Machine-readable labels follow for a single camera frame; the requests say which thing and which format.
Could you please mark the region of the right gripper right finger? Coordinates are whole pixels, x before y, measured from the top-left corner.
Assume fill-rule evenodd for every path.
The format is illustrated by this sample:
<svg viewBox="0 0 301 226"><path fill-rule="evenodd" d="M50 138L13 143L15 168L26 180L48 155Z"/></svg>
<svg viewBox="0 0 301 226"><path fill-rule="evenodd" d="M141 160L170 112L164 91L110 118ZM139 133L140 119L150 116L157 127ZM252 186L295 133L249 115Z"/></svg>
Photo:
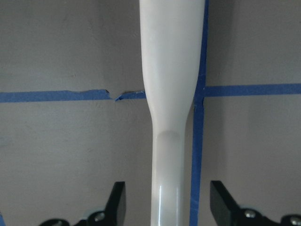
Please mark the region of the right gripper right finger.
<svg viewBox="0 0 301 226"><path fill-rule="evenodd" d="M218 226L254 226L256 211L241 208L221 181L210 182L210 210Z"/></svg>

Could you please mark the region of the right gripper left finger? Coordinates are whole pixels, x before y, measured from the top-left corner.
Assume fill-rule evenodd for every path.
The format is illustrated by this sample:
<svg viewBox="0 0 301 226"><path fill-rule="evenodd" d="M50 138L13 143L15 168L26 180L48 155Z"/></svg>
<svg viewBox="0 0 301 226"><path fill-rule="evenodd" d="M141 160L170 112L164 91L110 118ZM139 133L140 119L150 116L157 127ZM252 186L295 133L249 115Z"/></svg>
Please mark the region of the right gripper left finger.
<svg viewBox="0 0 301 226"><path fill-rule="evenodd" d="M88 217L89 226L123 226L126 215L125 182L115 182L105 209Z"/></svg>

